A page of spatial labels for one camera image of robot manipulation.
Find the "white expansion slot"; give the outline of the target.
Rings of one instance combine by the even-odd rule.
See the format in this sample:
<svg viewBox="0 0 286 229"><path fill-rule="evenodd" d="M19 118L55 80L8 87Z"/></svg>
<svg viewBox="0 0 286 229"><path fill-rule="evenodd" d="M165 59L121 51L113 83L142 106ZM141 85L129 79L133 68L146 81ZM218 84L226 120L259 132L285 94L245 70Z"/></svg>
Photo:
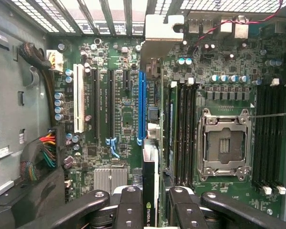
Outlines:
<svg viewBox="0 0 286 229"><path fill-rule="evenodd" d="M84 132L84 66L73 65L74 132Z"/></svg>

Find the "blue expansion slot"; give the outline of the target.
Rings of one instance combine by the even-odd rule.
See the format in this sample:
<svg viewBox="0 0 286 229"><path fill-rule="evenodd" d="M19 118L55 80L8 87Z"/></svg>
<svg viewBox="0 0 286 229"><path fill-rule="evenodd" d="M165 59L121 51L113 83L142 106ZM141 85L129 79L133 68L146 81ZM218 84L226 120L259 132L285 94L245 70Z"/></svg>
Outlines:
<svg viewBox="0 0 286 229"><path fill-rule="evenodd" d="M142 145L146 138L146 96L147 96L147 81L146 74L139 71L138 81L138 136L137 144Z"/></svg>

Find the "short black expansion slot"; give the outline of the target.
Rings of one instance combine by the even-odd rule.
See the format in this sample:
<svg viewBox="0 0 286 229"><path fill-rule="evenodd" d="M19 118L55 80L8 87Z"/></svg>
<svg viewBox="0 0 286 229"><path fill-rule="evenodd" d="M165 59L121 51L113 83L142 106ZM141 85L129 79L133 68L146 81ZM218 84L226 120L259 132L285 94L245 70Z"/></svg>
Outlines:
<svg viewBox="0 0 286 229"><path fill-rule="evenodd" d="M126 91L130 90L130 71L129 70L123 71L123 88Z"/></svg>

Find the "long black expansion slot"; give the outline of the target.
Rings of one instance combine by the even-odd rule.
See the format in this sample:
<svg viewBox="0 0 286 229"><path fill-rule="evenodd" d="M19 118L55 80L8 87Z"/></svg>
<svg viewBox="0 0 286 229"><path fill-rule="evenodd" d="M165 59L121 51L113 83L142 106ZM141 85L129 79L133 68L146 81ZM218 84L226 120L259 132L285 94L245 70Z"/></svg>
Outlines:
<svg viewBox="0 0 286 229"><path fill-rule="evenodd" d="M114 138L114 70L109 70L107 75L107 137Z"/></svg>
<svg viewBox="0 0 286 229"><path fill-rule="evenodd" d="M98 70L92 69L92 135L94 139L99 138L98 132Z"/></svg>

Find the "silver chipset heatsink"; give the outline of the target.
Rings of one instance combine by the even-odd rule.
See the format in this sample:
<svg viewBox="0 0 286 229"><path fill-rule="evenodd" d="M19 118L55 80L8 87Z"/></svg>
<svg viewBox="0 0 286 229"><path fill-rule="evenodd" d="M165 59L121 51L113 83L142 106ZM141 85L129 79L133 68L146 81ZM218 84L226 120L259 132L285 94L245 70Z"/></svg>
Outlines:
<svg viewBox="0 0 286 229"><path fill-rule="evenodd" d="M93 189L109 194L119 186L126 186L128 174L126 168L96 168L93 172Z"/></svg>

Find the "metal CPU socket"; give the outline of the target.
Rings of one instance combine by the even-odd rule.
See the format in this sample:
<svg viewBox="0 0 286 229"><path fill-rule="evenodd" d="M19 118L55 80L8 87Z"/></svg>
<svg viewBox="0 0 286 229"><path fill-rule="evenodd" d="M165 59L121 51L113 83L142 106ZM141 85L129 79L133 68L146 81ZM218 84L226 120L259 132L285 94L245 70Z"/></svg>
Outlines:
<svg viewBox="0 0 286 229"><path fill-rule="evenodd" d="M209 177L237 177L250 172L252 122L249 110L238 115L216 115L203 109L197 127L197 165L200 181Z"/></svg>

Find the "thin metal locking lever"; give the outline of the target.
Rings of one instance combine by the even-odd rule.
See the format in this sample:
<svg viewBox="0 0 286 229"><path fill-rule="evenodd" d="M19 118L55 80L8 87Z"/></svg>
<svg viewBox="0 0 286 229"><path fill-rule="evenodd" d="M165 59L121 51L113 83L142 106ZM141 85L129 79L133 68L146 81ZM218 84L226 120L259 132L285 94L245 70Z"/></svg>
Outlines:
<svg viewBox="0 0 286 229"><path fill-rule="evenodd" d="M252 115L248 118L267 118L267 117L280 117L280 116L286 116L286 113L277 113L277 114L263 114L263 115Z"/></svg>

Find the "open black PC case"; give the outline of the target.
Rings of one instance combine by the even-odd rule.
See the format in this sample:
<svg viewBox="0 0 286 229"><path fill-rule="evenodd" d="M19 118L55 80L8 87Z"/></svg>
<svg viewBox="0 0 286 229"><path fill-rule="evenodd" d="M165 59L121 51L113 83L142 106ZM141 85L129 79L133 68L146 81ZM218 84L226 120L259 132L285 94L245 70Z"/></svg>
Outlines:
<svg viewBox="0 0 286 229"><path fill-rule="evenodd" d="M183 26L174 30L195 46L207 38L286 35L286 0L0 0L0 229L37 229L37 219L74 201L64 200L62 164L36 182L20 177L26 144L57 126L54 77L59 73L49 70L46 50L59 51L63 40L90 38L137 39L141 45L148 14L165 22L182 15ZM170 188L157 229L179 229L169 225ZM193 201L203 194L184 188ZM286 193L281 210L280 217L272 217L286 222Z"/></svg>

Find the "green motherboard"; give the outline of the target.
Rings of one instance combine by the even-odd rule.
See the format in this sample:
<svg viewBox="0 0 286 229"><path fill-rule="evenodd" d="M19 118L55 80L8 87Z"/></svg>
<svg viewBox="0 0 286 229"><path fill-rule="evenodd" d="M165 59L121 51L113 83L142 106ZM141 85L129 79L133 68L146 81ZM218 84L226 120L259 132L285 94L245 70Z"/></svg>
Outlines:
<svg viewBox="0 0 286 229"><path fill-rule="evenodd" d="M54 114L64 140L62 168L65 173L65 202L79 198L93 189L93 172L96 168L126 168L128 185L143 187L142 147L138 136L138 75L140 71L140 41L137 39L78 39L60 42L63 54L63 73L56 74ZM84 132L74 132L73 65L84 66ZM183 86L183 152L182 183L200 195L218 191L242 201L274 217L282 215L281 205L286 189L280 186L280 167L275 189L271 187L273 169L273 130L269 119L267 182L271 194L263 191L264 128L261 129L260 188L252 184L255 148L255 118L252 122L250 172L244 181L237 177L209 177L199 179L196 169L196 142L198 121L203 109L215 115L238 115L243 109L249 116L256 115L257 88L269 87L269 114L272 113L274 78L279 78L277 113L282 113L281 87L286 87L286 35L253 35L244 40L218 40L207 38L200 46L194 40L175 45L162 60L164 69L164 121L163 159L161 177L161 212L164 212L164 191L178 186L178 87ZM98 70L98 132L92 135L92 69ZM114 70L114 138L107 137L107 75ZM130 90L123 88L123 71L130 71ZM192 105L190 112L190 148L188 184L184 184L186 85L196 84L196 135L194 185L191 185ZM277 145L281 157L281 121L277 118Z"/></svg>

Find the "black RAM slot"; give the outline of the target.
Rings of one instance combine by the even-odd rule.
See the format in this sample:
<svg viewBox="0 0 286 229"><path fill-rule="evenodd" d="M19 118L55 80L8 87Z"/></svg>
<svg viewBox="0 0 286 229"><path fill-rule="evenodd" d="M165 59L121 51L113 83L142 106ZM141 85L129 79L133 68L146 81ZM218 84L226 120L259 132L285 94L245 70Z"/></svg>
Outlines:
<svg viewBox="0 0 286 229"><path fill-rule="evenodd" d="M277 89L279 86L279 78L274 78L270 84L272 88L272 113L277 113ZM273 130L273 139L272 139L272 145L273 145L273 169L272 169L272 181L271 181L271 187L273 189L277 186L277 180L278 180L278 168L279 168L279 156L278 156L278 145L277 145L277 118L272 118L272 130Z"/></svg>
<svg viewBox="0 0 286 229"><path fill-rule="evenodd" d="M271 105L269 103L269 87L266 86L265 90L264 90L264 115L269 114L269 106ZM264 128L264 158L263 158L263 191L265 192L266 195L270 195L271 194L271 188L269 187L269 184L267 182L267 158L268 158L268 135L269 135L269 128L268 128L268 124L269 124L269 119L267 117L264 118L263 120L263 128Z"/></svg>
<svg viewBox="0 0 286 229"><path fill-rule="evenodd" d="M186 85L186 132L185 132L185 163L184 163L184 184L188 184L189 171L189 148L190 148L190 112L191 112L191 87Z"/></svg>
<svg viewBox="0 0 286 229"><path fill-rule="evenodd" d="M182 183L182 148L183 148L183 86L178 87L178 181L177 185Z"/></svg>
<svg viewBox="0 0 286 229"><path fill-rule="evenodd" d="M191 143L191 185L194 185L194 169L195 169L195 135L196 135L196 84L194 83L191 87L192 97L191 97L191 105L192 105L192 143Z"/></svg>
<svg viewBox="0 0 286 229"><path fill-rule="evenodd" d="M259 86L257 88L257 107L256 107L256 115L262 115L263 106L264 106L264 87ZM253 160L253 173L252 173L252 184L253 186L259 190L260 182L259 182L259 169L260 169L260 160L261 160L261 152L260 152L260 140L261 140L261 118L255 118L255 148L254 148L254 160Z"/></svg>
<svg viewBox="0 0 286 229"><path fill-rule="evenodd" d="M286 113L286 87L282 86L280 90L281 111ZM280 157L280 186L285 188L284 169L285 169L285 154L286 154L286 116L280 117L281 121L281 157Z"/></svg>

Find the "white power connector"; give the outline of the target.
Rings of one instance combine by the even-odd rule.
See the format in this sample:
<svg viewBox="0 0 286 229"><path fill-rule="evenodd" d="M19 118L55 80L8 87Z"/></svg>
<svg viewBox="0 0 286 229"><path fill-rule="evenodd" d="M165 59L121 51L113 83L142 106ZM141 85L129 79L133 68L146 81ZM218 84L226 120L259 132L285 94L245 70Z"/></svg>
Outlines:
<svg viewBox="0 0 286 229"><path fill-rule="evenodd" d="M63 54L58 50L46 50L47 60L51 67L49 70L56 73L63 73Z"/></svg>

